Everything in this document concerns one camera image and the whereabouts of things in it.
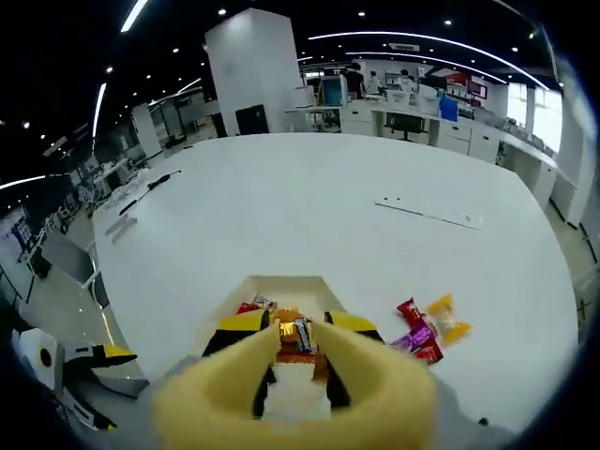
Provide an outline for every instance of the yellow snack wrapper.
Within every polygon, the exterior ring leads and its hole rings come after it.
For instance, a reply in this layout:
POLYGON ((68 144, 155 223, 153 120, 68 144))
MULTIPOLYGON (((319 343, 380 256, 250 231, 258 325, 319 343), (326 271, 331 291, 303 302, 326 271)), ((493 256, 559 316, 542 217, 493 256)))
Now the yellow snack wrapper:
POLYGON ((458 322, 452 294, 448 293, 440 300, 427 307, 427 314, 434 318, 442 334, 442 345, 454 344, 473 327, 465 322, 458 322))

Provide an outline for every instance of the window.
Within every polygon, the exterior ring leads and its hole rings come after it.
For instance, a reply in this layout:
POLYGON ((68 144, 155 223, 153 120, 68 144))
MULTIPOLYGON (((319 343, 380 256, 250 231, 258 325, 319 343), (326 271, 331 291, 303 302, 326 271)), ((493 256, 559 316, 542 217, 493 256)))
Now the window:
POLYGON ((535 88, 535 110, 533 112, 533 134, 554 152, 561 147, 563 132, 563 97, 560 92, 535 88))
POLYGON ((508 117, 517 121, 517 125, 525 128, 527 120, 527 85, 511 82, 508 84, 508 117))

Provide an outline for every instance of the drawer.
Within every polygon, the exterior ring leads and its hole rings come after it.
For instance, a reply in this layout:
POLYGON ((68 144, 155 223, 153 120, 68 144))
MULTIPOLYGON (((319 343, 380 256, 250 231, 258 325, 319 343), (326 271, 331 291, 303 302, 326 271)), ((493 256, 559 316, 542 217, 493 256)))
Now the drawer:
POLYGON ((469 143, 462 139, 453 138, 452 136, 440 136, 438 147, 460 153, 461 155, 469 155, 469 143))
POLYGON ((373 126, 370 122, 354 122, 346 120, 341 123, 341 132, 347 134, 360 134, 373 136, 373 126))
POLYGON ((448 124, 447 122, 440 122, 440 136, 446 135, 462 141, 471 140, 471 129, 462 125, 448 124))
POLYGON ((372 112, 363 106, 346 106, 339 109, 339 120, 352 120, 353 122, 370 122, 372 112))

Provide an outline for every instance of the white pillar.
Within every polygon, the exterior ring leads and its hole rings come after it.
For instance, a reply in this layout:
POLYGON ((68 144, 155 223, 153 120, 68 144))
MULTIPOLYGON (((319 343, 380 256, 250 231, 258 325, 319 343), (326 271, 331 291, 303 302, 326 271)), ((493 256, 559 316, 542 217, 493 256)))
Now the white pillar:
POLYGON ((147 158, 151 158, 162 151, 158 141, 157 129, 152 122, 148 105, 143 103, 131 109, 131 119, 138 135, 138 141, 147 158))
POLYGON ((269 130, 289 131, 292 90, 302 86, 289 18, 250 8, 206 33, 218 105, 230 136, 235 112, 264 105, 269 130))

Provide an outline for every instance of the cabinet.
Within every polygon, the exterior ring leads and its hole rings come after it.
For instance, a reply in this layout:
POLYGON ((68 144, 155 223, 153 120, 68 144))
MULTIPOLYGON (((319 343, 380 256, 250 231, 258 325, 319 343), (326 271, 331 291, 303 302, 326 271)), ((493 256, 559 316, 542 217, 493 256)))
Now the cabinet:
POLYGON ((491 164, 496 163, 500 145, 500 132, 496 129, 485 130, 474 127, 469 146, 469 156, 491 164))
POLYGON ((469 155, 469 145, 471 143, 471 129, 458 124, 448 124, 447 122, 433 121, 431 123, 431 139, 437 147, 469 155))
POLYGON ((339 122, 341 132, 374 136, 373 113, 370 108, 361 106, 347 106, 339 109, 339 122))

